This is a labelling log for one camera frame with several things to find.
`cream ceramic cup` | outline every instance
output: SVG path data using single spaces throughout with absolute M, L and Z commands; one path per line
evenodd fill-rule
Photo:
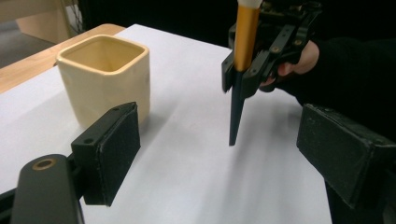
M 88 128 L 108 109 L 137 103 L 149 114 L 149 49 L 112 35 L 95 35 L 61 50 L 57 64 L 79 124 Z

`robotic arm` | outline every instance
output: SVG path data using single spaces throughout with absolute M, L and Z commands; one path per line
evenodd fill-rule
M 279 64 L 299 62 L 320 12 L 319 3 L 304 0 L 238 1 L 236 25 L 229 33 L 233 52 L 221 65 L 222 88 L 232 89 L 230 146 L 236 141 L 245 99 L 269 76 L 276 78 Z

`wooden table edge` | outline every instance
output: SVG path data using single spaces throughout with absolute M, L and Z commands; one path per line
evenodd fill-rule
M 76 35 L 49 49 L 12 63 L 0 69 L 0 93 L 8 91 L 53 67 L 59 51 L 94 35 L 115 35 L 125 27 L 115 24 L 102 24 L 80 35 Z

